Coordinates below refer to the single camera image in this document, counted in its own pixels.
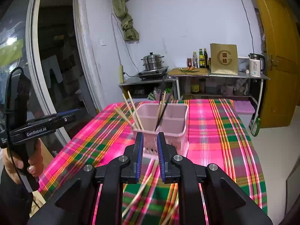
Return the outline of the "light wooden chopstick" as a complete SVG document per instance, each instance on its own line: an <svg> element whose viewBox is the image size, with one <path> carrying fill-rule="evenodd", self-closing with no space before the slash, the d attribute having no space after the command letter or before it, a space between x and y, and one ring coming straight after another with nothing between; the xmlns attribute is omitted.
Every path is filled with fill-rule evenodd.
<svg viewBox="0 0 300 225"><path fill-rule="evenodd" d="M147 168L146 173L145 173L146 179L144 181L142 181L137 194L135 195L135 197L132 199L132 201L129 203L129 205L123 211L122 218L125 217L125 215L130 211L130 209L132 208L132 206L137 202L137 200L142 195L142 192L144 191L144 189L146 188L146 185L148 184L148 182L150 181L150 179L152 177L152 168L153 168L153 166L154 166L155 163L156 163L155 159L151 159L150 160L148 168Z"/></svg>
<svg viewBox="0 0 300 225"><path fill-rule="evenodd" d="M161 223L161 225L166 225L167 222L170 220L170 218L172 217L172 215L174 214L174 212L176 212L177 207L179 205L179 199L177 198L175 201L174 206L172 207L172 209L170 210L170 212L167 214L167 216L165 217L165 219L163 220L163 222Z"/></svg>
<svg viewBox="0 0 300 225"><path fill-rule="evenodd" d="M127 116L121 111L119 107L115 107L114 111L117 112L117 114L126 122L128 123L132 128L137 129L137 125L134 120L129 120Z"/></svg>
<svg viewBox="0 0 300 225"><path fill-rule="evenodd" d="M125 95L124 94L122 94L122 95L123 95L124 102L126 103L126 106L128 108L128 111L130 112L130 115L131 115L132 119L134 120L136 129L141 130L140 125L139 125L138 121L136 120L136 118L134 117L131 107L130 107Z"/></svg>
<svg viewBox="0 0 300 225"><path fill-rule="evenodd" d="M134 112L135 112L135 116L136 116L136 119L137 119L137 121L138 121L138 123L139 123L140 129L141 129L141 130L144 130L144 127L143 127L143 125L142 125L142 122L141 122L140 117L139 117L139 115L138 115L138 113L137 113L137 109L136 109L136 107L135 107L134 101L133 101L133 99L132 99L131 94L130 94L129 91L128 91L128 96L129 96L129 99L130 99L131 104L132 104L132 106L133 106L133 109L134 109Z"/></svg>
<svg viewBox="0 0 300 225"><path fill-rule="evenodd" d="M157 112L157 124L156 124L156 126L158 126L159 118L160 118L161 113L162 113L162 108L163 108L163 103L164 103L164 100L165 100L165 95L166 95L165 91L161 92L160 100L159 100L159 106L158 106L158 112Z"/></svg>

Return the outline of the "metal kitchen counter shelf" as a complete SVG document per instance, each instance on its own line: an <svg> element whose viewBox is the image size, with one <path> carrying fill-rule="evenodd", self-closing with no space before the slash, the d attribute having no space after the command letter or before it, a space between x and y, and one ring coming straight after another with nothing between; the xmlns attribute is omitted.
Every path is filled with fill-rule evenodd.
<svg viewBox="0 0 300 225"><path fill-rule="evenodd" d="M176 100L187 99L230 99L233 101L250 101L255 113L250 124L258 116L262 103L263 86L269 78L262 74L260 77L251 76L246 72L238 75L212 74L208 75L184 75L171 76L167 73L159 79L142 80L124 73L124 82L119 87L125 95L128 91L136 100L145 100L149 94L153 94L153 100L159 99L162 79L164 78L168 93L173 87L172 96Z"/></svg>

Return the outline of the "pink plaid tablecloth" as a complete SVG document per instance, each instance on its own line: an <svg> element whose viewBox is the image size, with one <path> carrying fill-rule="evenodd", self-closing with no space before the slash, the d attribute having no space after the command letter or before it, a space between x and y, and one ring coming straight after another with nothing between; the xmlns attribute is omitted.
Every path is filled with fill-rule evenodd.
<svg viewBox="0 0 300 225"><path fill-rule="evenodd" d="M263 210L267 211L266 184L259 157L231 100L187 100L188 159L206 166L217 164ZM48 199L84 165L100 166L123 154L134 143L128 125L108 105L58 153L39 178L40 193ZM146 188L123 219L123 224L178 224L179 214L168 217L177 198L177 185L163 184L156 160L143 159L141 183Z"/></svg>

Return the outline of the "wooden chopstick in basket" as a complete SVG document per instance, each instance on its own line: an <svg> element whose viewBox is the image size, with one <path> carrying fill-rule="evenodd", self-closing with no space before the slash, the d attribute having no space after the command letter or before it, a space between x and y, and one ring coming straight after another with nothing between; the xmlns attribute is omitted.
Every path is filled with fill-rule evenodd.
<svg viewBox="0 0 300 225"><path fill-rule="evenodd" d="M114 111L117 112L117 114L126 122L128 123L132 128L135 128L135 125L131 123L131 121L126 117L126 115L121 111L119 107L115 107Z"/></svg>
<svg viewBox="0 0 300 225"><path fill-rule="evenodd" d="M156 123L154 125L154 132L156 131L157 126L158 126L158 121L159 121L159 118L160 118L160 115L161 115L161 110L162 110L162 106L163 106L164 97L165 97L165 91L161 92L161 95L160 95L159 106L158 106L158 111L157 111L157 116L156 116Z"/></svg>

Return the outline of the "green glass bottle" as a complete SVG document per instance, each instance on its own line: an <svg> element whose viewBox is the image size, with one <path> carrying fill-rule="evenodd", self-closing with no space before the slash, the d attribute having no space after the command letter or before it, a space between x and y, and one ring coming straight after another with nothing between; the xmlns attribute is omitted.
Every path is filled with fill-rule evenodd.
<svg viewBox="0 0 300 225"><path fill-rule="evenodd" d="M261 125L261 120L260 120L260 118L257 118L251 128L252 136L256 137L258 135L259 130L260 130L260 125Z"/></svg>

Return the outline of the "purple storage box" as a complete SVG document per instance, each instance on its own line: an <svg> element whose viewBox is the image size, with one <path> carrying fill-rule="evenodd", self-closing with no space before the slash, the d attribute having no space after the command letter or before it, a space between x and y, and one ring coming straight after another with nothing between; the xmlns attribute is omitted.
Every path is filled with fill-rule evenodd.
<svg viewBox="0 0 300 225"><path fill-rule="evenodd" d="M243 122L245 128L248 128L253 114L255 113L254 107L247 100L234 100L233 106Z"/></svg>

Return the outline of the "steel steamer pot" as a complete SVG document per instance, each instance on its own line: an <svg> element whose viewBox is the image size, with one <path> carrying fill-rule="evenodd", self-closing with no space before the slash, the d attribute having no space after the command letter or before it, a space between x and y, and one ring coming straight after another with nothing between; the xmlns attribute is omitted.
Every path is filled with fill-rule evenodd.
<svg viewBox="0 0 300 225"><path fill-rule="evenodd" d="M144 56L141 60L143 61L145 70L152 71L161 69L163 67L163 58L164 56L150 52L149 55Z"/></svg>

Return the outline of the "black induction cooker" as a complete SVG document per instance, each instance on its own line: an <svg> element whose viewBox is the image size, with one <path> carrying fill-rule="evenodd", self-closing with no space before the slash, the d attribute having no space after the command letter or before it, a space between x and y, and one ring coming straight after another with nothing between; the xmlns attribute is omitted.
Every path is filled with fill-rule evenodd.
<svg viewBox="0 0 300 225"><path fill-rule="evenodd" d="M167 73L168 67L162 67L156 70L144 70L138 73L136 76L142 80L147 79L159 79L162 78Z"/></svg>

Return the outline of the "green hanging cloth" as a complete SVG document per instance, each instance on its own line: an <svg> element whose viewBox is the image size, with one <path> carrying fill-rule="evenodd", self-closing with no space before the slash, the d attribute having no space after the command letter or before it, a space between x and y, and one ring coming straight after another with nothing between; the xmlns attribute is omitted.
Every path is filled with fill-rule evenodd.
<svg viewBox="0 0 300 225"><path fill-rule="evenodd" d="M138 41L139 33L133 26L133 18L128 12L125 0L112 0L116 17L121 21L121 29L125 41Z"/></svg>

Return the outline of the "clear white bottle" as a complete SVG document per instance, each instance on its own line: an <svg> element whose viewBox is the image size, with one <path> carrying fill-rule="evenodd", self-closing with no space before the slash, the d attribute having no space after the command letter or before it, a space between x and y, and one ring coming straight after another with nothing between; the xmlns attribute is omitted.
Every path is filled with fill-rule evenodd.
<svg viewBox="0 0 300 225"><path fill-rule="evenodd" d="M193 52L192 64L193 67L198 68L198 56L196 51Z"/></svg>

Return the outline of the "green soy sauce bottle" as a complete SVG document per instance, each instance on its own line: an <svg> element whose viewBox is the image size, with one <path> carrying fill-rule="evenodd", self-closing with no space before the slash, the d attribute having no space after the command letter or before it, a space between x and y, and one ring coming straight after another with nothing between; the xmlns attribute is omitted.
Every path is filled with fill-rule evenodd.
<svg viewBox="0 0 300 225"><path fill-rule="evenodd" d="M199 49L199 67L200 68L206 67L203 51L201 48Z"/></svg>

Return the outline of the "red sauce jar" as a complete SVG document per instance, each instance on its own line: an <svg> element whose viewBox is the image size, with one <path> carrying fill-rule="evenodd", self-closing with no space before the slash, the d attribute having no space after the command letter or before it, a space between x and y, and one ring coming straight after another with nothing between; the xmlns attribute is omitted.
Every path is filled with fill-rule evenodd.
<svg viewBox="0 0 300 225"><path fill-rule="evenodd" d="M192 59L191 58L187 58L187 67L191 67L192 66Z"/></svg>

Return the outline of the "dark sauce bottle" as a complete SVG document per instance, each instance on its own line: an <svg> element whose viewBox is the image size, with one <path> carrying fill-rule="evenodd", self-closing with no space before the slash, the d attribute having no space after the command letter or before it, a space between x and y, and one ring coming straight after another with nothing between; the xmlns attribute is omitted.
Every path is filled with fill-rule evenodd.
<svg viewBox="0 0 300 225"><path fill-rule="evenodd" d="M206 48L204 48L204 53L203 53L203 55L204 55L205 67L206 67L207 69L209 69L209 60L208 60L208 55L207 55L207 50L206 50Z"/></svg>

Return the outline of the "white electric kettle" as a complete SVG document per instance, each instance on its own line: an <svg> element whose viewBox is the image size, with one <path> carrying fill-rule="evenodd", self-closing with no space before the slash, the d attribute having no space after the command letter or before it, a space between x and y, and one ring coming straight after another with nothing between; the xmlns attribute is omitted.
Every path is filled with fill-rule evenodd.
<svg viewBox="0 0 300 225"><path fill-rule="evenodd" d="M249 74L260 77L266 67L266 58L262 54L250 53L249 55Z"/></svg>

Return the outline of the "yellow wooden door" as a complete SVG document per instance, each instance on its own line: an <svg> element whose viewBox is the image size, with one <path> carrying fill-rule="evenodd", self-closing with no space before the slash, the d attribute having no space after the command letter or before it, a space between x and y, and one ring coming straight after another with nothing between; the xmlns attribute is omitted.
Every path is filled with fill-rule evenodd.
<svg viewBox="0 0 300 225"><path fill-rule="evenodd" d="M299 33L286 0L256 0L266 43L266 82L260 112L262 128L290 125L299 101Z"/></svg>

